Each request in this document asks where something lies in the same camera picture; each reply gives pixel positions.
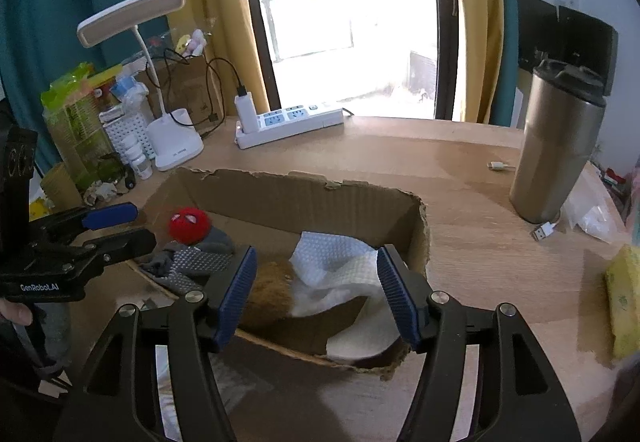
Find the white desk lamp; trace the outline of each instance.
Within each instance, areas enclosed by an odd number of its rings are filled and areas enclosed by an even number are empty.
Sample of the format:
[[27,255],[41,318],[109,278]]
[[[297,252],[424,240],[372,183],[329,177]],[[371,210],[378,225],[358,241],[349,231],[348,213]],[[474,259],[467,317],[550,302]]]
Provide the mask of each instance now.
[[78,39],[85,48],[101,43],[125,30],[131,30],[146,57],[151,78],[156,84],[162,116],[153,121],[146,134],[156,151],[156,167],[166,171],[199,154],[204,145],[185,108],[174,110],[173,117],[164,109],[162,90],[156,68],[138,31],[138,25],[183,8],[185,0],[125,0],[85,19],[78,25]]

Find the yellow sponge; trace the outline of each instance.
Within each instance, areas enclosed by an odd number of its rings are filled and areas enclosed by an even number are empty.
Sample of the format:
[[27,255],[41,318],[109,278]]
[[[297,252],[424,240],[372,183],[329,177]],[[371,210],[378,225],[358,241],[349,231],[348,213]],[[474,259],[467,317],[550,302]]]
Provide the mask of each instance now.
[[624,245],[607,269],[613,356],[623,359],[640,349],[640,247]]

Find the white wall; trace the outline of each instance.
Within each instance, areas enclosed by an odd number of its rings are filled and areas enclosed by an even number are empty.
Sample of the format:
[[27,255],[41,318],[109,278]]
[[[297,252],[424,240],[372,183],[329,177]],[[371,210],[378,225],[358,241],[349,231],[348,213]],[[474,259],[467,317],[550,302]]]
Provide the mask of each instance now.
[[598,159],[603,167],[612,167],[624,175],[640,155],[640,6],[636,0],[575,2],[572,8],[599,18],[618,31],[618,62],[598,138],[602,149]]

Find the human hand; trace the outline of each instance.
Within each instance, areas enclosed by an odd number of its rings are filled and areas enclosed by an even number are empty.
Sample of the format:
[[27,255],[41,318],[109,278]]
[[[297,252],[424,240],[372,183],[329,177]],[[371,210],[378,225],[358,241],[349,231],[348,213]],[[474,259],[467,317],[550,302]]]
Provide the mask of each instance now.
[[33,321],[31,310],[24,303],[12,303],[0,298],[0,315],[5,319],[23,327],[29,326]]

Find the crumpled paper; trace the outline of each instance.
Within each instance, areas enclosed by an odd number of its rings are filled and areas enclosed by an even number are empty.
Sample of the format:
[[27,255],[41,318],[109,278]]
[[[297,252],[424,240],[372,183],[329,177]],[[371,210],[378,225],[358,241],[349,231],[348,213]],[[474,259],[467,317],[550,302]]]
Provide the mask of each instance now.
[[368,296],[353,325],[328,339],[326,354],[340,362],[382,353],[399,337],[376,266],[377,251],[336,234],[303,232],[290,259],[298,276],[291,284],[290,315],[304,317]]
[[116,186],[111,182],[97,181],[89,186],[89,189],[84,192],[84,203],[88,206],[95,206],[96,202],[102,200],[103,202],[110,202],[116,196],[118,191]]

